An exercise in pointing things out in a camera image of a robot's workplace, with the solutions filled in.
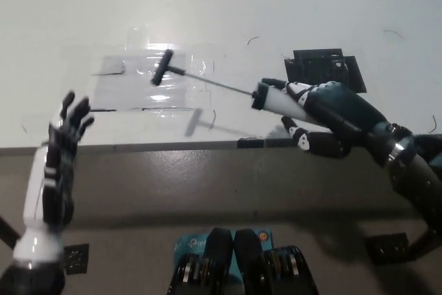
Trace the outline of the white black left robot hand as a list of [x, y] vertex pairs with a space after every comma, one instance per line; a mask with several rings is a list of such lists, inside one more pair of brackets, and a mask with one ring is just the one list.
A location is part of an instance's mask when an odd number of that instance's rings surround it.
[[37, 147], [23, 208], [26, 229], [61, 232], [74, 213], [73, 181], [78, 146], [95, 118], [88, 97], [75, 101], [68, 91]]

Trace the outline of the black teal right robot hand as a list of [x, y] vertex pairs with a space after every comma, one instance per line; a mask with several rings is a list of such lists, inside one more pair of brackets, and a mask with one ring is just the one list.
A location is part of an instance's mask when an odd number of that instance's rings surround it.
[[264, 78], [262, 83], [286, 92], [303, 110], [329, 129], [310, 131], [290, 117], [281, 121], [297, 146], [312, 155], [341, 159], [355, 146], [367, 149], [375, 162], [384, 166], [391, 146], [387, 143], [386, 117], [360, 95], [340, 82], [319, 85]]

